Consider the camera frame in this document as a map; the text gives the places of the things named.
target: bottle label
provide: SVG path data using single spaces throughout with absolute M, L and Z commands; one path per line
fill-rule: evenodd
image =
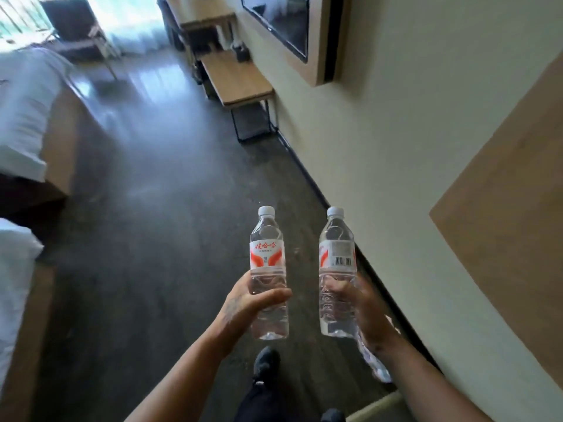
M 283 240 L 258 240 L 250 242 L 250 269 L 284 267 Z
M 321 241 L 319 268 L 356 268 L 354 243 L 348 240 Z

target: hand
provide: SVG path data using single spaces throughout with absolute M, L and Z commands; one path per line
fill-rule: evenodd
M 348 281 L 325 280 L 327 289 L 354 306 L 356 322 L 365 346 L 377 354 L 398 337 L 398 333 L 385 317 L 384 304 L 367 280 L 358 273 L 355 286 Z
M 223 341 L 223 356 L 228 355 L 263 309 L 284 303 L 292 296 L 286 287 L 250 294 L 250 271 L 236 282 L 212 324 Z

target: bottle cap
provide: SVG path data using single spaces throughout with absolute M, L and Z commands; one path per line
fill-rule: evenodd
M 338 216 L 339 218 L 344 218 L 344 209 L 340 207 L 329 207 L 327 210 L 327 216 Z
M 272 206 L 262 206 L 258 209 L 258 216 L 264 216 L 264 215 L 275 217 L 276 210 Z

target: black sneaker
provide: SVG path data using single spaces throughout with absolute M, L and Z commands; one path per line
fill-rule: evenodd
M 272 382 L 278 376 L 280 355 L 271 347 L 265 347 L 254 360 L 254 384 Z
M 328 409 L 320 417 L 320 422 L 346 422 L 346 417 L 338 409 Z

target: curtain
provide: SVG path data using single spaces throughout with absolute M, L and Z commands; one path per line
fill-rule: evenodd
M 139 55 L 168 45 L 157 0 L 88 0 L 109 41 Z

